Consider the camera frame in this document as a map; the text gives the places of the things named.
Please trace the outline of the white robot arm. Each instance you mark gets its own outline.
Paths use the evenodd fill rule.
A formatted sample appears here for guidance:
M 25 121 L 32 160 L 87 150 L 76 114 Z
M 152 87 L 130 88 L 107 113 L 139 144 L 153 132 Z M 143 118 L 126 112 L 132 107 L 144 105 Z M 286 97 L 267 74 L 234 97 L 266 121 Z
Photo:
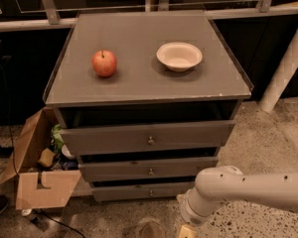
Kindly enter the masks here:
M 178 199 L 184 221 L 178 238 L 196 238 L 197 228 L 230 201 L 298 214 L 298 173 L 245 175 L 234 166 L 206 168 Z

